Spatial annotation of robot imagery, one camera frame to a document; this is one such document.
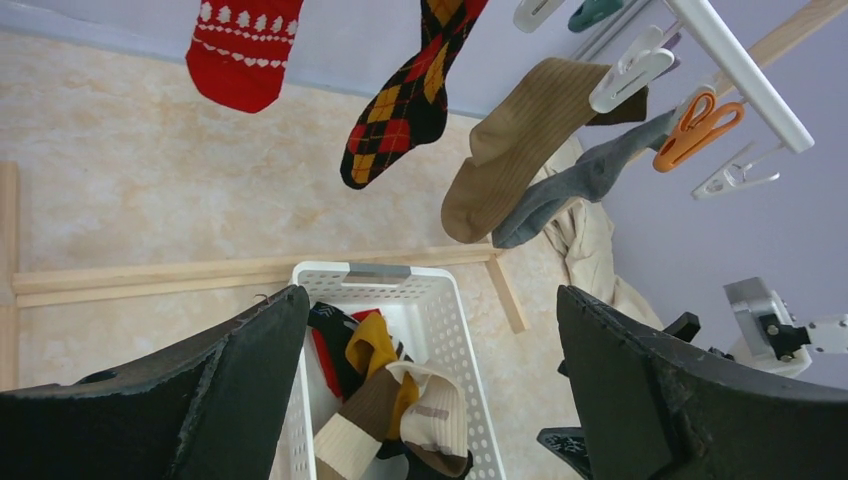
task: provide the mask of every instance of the black sock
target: black sock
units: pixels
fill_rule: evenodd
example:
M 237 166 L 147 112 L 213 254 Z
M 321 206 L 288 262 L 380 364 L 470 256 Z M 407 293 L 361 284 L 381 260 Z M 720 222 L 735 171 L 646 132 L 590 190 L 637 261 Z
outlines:
M 341 388 L 342 399 L 350 398 L 365 383 L 365 376 L 353 368 L 344 352 L 353 337 L 358 323 L 338 308 L 323 302 L 316 302 L 309 311 L 307 325 L 318 331 L 327 345 L 327 355 L 335 370 L 335 377 Z
M 458 477 L 449 477 L 444 473 L 434 470 L 431 466 L 424 463 L 418 455 L 407 449 L 405 452 L 406 460 L 409 462 L 409 473 L 406 474 L 406 480 L 450 480 L 462 479 L 468 476 L 468 472 L 474 468 L 474 454 L 468 451 L 468 463 L 465 466 L 465 471 Z

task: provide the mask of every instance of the red sock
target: red sock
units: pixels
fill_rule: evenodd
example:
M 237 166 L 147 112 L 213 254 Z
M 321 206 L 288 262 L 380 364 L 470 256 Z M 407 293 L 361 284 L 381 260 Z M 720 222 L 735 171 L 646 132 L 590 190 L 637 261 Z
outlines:
M 186 53 L 197 90 L 256 113 L 280 95 L 303 0 L 204 0 Z

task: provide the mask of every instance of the laundry basket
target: laundry basket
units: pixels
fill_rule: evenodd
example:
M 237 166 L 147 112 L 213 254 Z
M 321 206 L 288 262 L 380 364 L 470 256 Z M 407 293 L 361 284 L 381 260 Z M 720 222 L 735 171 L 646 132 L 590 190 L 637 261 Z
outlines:
M 504 471 L 480 372 L 468 334 L 456 280 L 437 268 L 303 262 L 292 274 L 309 299 L 347 313 L 379 308 L 389 331 L 417 363 L 428 360 L 452 372 L 465 391 L 468 448 L 474 468 L 468 479 L 503 479 Z M 316 480 L 313 435 L 341 402 L 326 386 L 311 336 L 301 352 L 274 469 L 281 478 Z M 375 460 L 363 480 L 403 479 L 403 456 Z

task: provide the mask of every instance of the fabric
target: fabric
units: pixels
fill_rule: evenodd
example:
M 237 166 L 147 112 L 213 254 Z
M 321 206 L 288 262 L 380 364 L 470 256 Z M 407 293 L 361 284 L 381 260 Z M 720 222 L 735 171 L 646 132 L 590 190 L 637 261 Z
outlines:
M 544 179 L 573 165 L 555 158 L 537 176 Z M 658 330 L 663 324 L 650 304 L 615 274 L 612 235 L 615 225 L 601 203 L 574 198 L 545 227 L 545 236 L 563 259 L 565 284 L 574 285 L 630 318 Z
M 674 111 L 634 127 L 609 142 L 586 150 L 577 163 L 527 189 L 515 209 L 492 232 L 497 248 L 523 245 L 572 197 L 600 201 L 612 188 L 627 161 L 671 126 Z
M 307 324 L 313 328 L 315 352 L 327 387 L 336 397 L 349 399 L 365 382 L 365 377 L 345 358 L 345 349 L 358 323 L 332 305 L 315 302 Z
M 358 480 L 392 423 L 400 382 L 385 368 L 369 378 L 315 435 L 318 480 Z
M 428 364 L 398 361 L 386 365 L 400 382 L 412 376 L 424 392 L 404 412 L 400 436 L 407 447 L 432 469 L 449 477 L 468 465 L 468 423 L 465 395 L 453 376 Z
M 471 131 L 471 157 L 442 202 L 442 226 L 474 243 L 500 224 L 548 158 L 597 114 L 589 93 L 607 65 L 548 58 Z
M 421 0 L 421 51 L 365 107 L 342 157 L 341 175 L 365 188 L 406 152 L 438 140 L 447 124 L 445 78 L 488 0 Z
M 256 113 L 280 94 L 303 0 L 205 0 L 186 53 L 197 90 Z
M 370 379 L 377 371 L 398 360 L 398 352 L 402 351 L 402 346 L 397 350 L 396 348 L 389 336 L 386 320 L 379 313 L 372 312 L 354 332 L 345 349 L 345 357 L 357 372 Z M 398 379 L 398 382 L 401 387 L 392 407 L 392 418 L 385 436 L 388 440 L 400 438 L 401 416 L 418 400 L 418 386 L 412 377 L 407 375 Z
M 468 477 L 468 473 L 471 472 L 472 468 L 474 468 L 474 454 L 470 450 L 468 451 L 468 463 L 465 465 L 465 470 L 463 470 L 462 473 L 455 477 L 445 475 L 444 473 L 441 473 L 438 470 L 434 470 L 432 467 L 430 467 L 430 465 L 427 465 L 424 460 L 421 460 L 418 455 L 415 455 L 410 450 L 407 450 L 406 461 L 409 463 L 409 472 L 406 474 L 406 480 L 451 480 L 457 478 L 462 479 Z

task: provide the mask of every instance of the white drying rack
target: white drying rack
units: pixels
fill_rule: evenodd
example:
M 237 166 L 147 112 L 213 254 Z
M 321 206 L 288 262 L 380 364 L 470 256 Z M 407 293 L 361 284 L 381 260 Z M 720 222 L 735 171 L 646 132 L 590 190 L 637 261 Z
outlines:
M 783 146 L 794 153 L 800 153 L 815 144 L 810 132 L 783 101 L 709 1 L 665 0 L 665 3 L 683 28 L 780 138 Z

